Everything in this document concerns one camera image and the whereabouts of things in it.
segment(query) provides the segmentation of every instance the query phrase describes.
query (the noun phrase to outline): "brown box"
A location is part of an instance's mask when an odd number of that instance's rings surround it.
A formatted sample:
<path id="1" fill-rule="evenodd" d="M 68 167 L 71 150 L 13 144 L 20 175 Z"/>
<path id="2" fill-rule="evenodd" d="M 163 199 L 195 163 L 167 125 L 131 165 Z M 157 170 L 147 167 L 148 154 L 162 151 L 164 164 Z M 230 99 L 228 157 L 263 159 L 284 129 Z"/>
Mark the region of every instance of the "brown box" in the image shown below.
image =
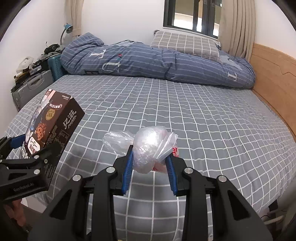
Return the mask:
<path id="1" fill-rule="evenodd" d="M 72 96 L 48 89 L 28 126 L 20 158 L 29 158 L 43 147 L 58 142 L 61 151 L 57 158 L 48 160 L 41 169 L 51 180 L 66 144 L 83 116 L 84 111 Z"/>

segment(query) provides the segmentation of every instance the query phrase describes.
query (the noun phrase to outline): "person's hand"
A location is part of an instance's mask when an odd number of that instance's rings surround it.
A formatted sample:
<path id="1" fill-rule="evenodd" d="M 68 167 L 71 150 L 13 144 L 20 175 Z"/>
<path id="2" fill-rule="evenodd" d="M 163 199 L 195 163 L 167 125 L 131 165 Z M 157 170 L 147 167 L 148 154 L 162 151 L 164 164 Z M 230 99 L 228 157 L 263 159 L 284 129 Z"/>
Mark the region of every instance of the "person's hand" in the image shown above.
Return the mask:
<path id="1" fill-rule="evenodd" d="M 20 203 L 21 201 L 21 199 L 12 201 L 13 208 L 8 205 L 4 205 L 4 209 L 6 210 L 8 216 L 15 219 L 17 224 L 22 227 L 26 224 L 26 217 L 22 204 Z"/>

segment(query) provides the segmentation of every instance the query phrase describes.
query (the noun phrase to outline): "wooden headboard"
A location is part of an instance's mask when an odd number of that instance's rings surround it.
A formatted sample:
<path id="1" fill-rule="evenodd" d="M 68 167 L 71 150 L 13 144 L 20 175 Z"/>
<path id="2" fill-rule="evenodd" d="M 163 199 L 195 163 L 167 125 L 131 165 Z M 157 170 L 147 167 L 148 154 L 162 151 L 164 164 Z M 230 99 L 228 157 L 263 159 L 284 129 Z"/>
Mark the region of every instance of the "wooden headboard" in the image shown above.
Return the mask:
<path id="1" fill-rule="evenodd" d="M 256 72 L 253 92 L 285 122 L 296 141 L 296 59 L 254 44 L 250 62 Z"/>

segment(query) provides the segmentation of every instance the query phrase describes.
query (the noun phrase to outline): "pillow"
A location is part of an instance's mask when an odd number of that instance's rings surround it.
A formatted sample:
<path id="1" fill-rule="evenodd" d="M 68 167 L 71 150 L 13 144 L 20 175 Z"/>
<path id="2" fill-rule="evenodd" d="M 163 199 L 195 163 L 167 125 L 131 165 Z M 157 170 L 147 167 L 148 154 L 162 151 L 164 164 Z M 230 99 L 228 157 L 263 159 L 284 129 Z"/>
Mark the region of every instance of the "pillow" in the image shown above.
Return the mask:
<path id="1" fill-rule="evenodd" d="M 212 39 L 157 31 L 150 45 L 153 48 L 173 49 L 181 53 L 200 56 L 222 64 L 219 51 Z"/>

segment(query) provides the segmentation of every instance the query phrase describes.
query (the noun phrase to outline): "plastic bag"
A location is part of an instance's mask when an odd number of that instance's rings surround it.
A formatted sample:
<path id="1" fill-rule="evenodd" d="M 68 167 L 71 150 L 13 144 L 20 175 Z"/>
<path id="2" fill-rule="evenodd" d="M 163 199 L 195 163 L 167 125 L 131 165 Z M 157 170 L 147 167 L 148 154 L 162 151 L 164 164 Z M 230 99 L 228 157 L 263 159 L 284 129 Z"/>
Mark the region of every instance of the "plastic bag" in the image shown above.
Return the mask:
<path id="1" fill-rule="evenodd" d="M 163 126 L 154 126 L 141 128 L 134 138 L 128 131 L 111 131 L 104 135 L 103 143 L 119 155 L 126 155 L 132 144 L 133 169 L 146 174 L 151 170 L 167 172 L 165 158 L 173 151 L 177 153 L 177 138 L 177 134 L 167 132 Z"/>
<path id="2" fill-rule="evenodd" d="M 107 132 L 103 137 L 103 143 L 115 154 L 125 156 L 130 145 L 133 144 L 135 135 L 129 131 Z"/>

